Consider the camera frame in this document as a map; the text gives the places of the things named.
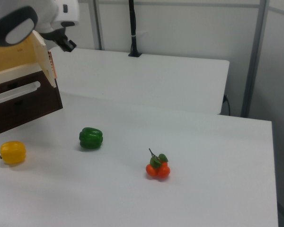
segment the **tomato cluster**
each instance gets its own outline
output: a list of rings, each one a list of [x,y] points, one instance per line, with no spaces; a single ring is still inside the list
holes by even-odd
[[[151,149],[151,160],[146,166],[146,172],[152,177],[158,176],[159,178],[166,178],[170,174],[170,168],[168,167],[168,159],[164,154],[156,156],[152,153]]]

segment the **green stem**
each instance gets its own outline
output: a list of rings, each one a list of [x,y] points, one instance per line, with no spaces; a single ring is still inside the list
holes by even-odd
[[[152,157],[154,157],[155,155],[152,153],[151,149],[150,149],[150,148],[148,148],[148,150],[150,150],[150,152],[151,152],[151,156],[152,156]]]

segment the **white table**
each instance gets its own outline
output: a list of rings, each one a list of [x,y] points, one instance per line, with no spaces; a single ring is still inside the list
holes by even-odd
[[[27,148],[20,165],[0,160],[0,227],[278,226],[271,122],[83,97],[58,84],[62,110],[0,134],[0,146]],[[99,150],[79,146],[84,127],[103,131]],[[145,174],[148,148],[169,158],[168,179]]]
[[[75,49],[52,49],[61,91],[175,110],[221,112],[229,62]]]

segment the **white handle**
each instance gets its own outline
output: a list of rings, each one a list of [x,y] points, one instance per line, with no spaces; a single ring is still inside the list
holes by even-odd
[[[0,94],[0,103],[9,101],[13,98],[17,98],[19,96],[26,95],[33,91],[36,91],[38,87],[40,87],[40,82],[36,81],[34,83],[26,84],[24,86],[12,89],[10,91],[6,91]]]

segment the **power cord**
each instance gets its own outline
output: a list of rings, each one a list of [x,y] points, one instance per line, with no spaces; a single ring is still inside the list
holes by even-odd
[[[225,102],[227,102],[227,104],[228,104],[228,113],[229,113],[229,116],[230,116],[231,115],[231,106],[229,104],[227,95],[224,95],[222,104],[225,103]]]

